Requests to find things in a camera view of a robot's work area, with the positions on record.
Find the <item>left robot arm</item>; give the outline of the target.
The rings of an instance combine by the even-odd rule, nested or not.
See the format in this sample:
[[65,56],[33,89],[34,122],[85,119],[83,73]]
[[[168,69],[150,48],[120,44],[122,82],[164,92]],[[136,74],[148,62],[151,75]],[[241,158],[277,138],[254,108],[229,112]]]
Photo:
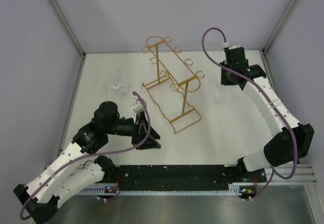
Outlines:
[[132,108],[133,117],[122,118],[117,104],[103,102],[92,120],[81,127],[61,155],[28,184],[19,184],[14,194],[35,223],[46,223],[71,197],[91,184],[111,181],[115,165],[112,152],[98,151],[109,135],[131,138],[133,150],[160,149],[160,135],[153,129],[143,99]]

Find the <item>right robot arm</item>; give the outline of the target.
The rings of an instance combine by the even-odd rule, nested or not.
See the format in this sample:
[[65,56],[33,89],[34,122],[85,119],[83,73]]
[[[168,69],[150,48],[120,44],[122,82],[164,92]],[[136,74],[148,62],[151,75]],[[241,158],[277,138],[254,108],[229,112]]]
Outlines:
[[261,66],[249,65],[243,47],[226,47],[224,52],[225,60],[220,63],[223,66],[221,84],[238,85],[250,97],[272,136],[262,149],[238,160],[237,177],[248,181],[256,170],[292,162],[294,155],[299,159],[306,157],[314,136],[313,127],[302,124],[289,112],[272,89]]

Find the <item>clear wine glass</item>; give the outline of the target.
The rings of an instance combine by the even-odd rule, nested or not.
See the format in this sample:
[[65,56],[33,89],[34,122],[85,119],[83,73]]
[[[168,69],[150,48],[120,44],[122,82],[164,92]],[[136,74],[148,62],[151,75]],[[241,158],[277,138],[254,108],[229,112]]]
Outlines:
[[223,86],[220,84],[215,86],[215,104],[217,107],[223,107],[225,105],[225,92]]
[[119,69],[112,70],[109,72],[109,80],[112,88],[119,94],[120,100],[127,101],[131,93],[124,74]]

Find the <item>gold wire wine glass rack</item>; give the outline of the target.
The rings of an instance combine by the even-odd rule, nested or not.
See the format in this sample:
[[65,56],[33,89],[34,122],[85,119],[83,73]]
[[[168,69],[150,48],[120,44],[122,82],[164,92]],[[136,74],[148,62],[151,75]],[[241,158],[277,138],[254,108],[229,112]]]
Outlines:
[[[190,126],[198,123],[201,120],[201,114],[197,111],[197,109],[188,103],[187,97],[189,93],[193,93],[198,91],[201,88],[201,80],[205,77],[205,73],[201,70],[194,72],[190,67],[193,65],[193,60],[190,58],[182,59],[180,57],[180,53],[182,53],[182,49],[180,47],[172,47],[170,43],[172,42],[172,38],[170,36],[161,37],[158,35],[150,36],[145,41],[145,46],[141,48],[141,52],[143,54],[152,53],[153,57],[150,59],[151,64],[156,66],[156,79],[145,84],[143,83],[142,86],[148,92],[151,100],[157,105],[159,111],[161,112],[162,116],[168,121],[171,127],[174,130],[174,133],[180,133],[185,129],[189,128]],[[183,64],[186,70],[189,72],[189,75],[182,80],[176,79],[176,76],[170,69],[167,67],[166,63],[162,61],[161,48],[166,46],[170,49],[171,54],[175,55],[176,58]],[[169,88],[173,92],[177,92],[182,96],[182,108],[181,113],[176,117],[170,119],[166,116],[165,112],[163,111],[162,107],[156,100],[154,99],[151,90],[164,84],[169,83]],[[175,124],[179,122],[179,120],[183,119],[187,115],[191,113],[196,113],[198,115],[198,119],[189,123],[187,126],[184,126],[180,129],[177,129]]]

